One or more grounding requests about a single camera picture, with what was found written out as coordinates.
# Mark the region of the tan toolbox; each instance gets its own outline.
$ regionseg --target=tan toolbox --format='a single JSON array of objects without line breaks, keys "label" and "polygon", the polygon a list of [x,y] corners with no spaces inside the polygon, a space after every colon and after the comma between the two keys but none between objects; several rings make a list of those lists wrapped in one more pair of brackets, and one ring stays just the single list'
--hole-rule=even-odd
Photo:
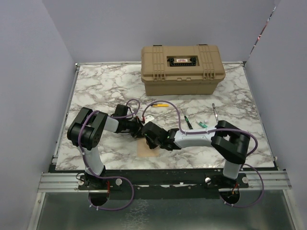
[{"label": "tan toolbox", "polygon": [[212,94],[225,78],[217,46],[146,46],[142,82],[148,96]]}]

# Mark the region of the toolbox lid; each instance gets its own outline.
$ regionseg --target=toolbox lid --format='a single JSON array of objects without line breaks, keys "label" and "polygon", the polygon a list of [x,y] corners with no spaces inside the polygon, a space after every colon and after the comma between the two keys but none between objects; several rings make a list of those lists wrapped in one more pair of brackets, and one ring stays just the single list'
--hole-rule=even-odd
[{"label": "toolbox lid", "polygon": [[225,78],[218,47],[146,46],[142,49],[142,81],[214,81]]}]

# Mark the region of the marble surface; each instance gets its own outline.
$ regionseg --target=marble surface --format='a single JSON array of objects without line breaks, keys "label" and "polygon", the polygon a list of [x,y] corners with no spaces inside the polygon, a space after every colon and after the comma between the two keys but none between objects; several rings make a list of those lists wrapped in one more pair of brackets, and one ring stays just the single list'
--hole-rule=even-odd
[{"label": "marble surface", "polygon": [[[84,164],[76,147],[67,140],[67,129],[81,107],[112,114],[117,104],[125,104],[131,98],[141,101],[138,113],[155,100],[168,100],[183,109],[193,128],[200,128],[197,122],[208,120],[208,126],[216,125],[212,103],[215,103],[219,120],[227,120],[246,130],[259,141],[255,153],[247,163],[255,167],[273,167],[273,157],[263,132],[258,112],[252,98],[243,67],[240,64],[224,65],[225,80],[218,84],[213,95],[145,95],[141,81],[140,64],[84,65],[80,67],[69,114],[62,137],[57,170],[82,170]],[[145,115],[155,117],[155,123],[164,129],[178,126],[177,115],[172,107],[151,108]],[[183,129],[188,126],[182,120]],[[209,147],[189,147],[172,152],[160,149],[157,157],[138,157],[137,141],[129,134],[103,132],[98,149],[107,169],[182,169],[223,167],[223,157]]]}]

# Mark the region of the toolbox label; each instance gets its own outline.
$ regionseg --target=toolbox label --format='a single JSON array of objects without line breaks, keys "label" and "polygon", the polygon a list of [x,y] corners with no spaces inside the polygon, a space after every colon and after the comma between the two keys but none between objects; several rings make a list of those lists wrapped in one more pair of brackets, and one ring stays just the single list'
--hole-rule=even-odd
[{"label": "toolbox label", "polygon": [[187,59],[176,59],[176,62],[188,62]]}]

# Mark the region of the beige square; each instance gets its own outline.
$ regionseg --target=beige square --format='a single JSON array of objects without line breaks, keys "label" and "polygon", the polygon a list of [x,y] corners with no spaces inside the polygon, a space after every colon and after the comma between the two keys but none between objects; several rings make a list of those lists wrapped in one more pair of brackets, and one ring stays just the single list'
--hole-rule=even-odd
[{"label": "beige square", "polygon": [[138,157],[158,157],[159,156],[159,148],[150,149],[146,144],[145,138],[139,138],[137,140],[137,156]]}]

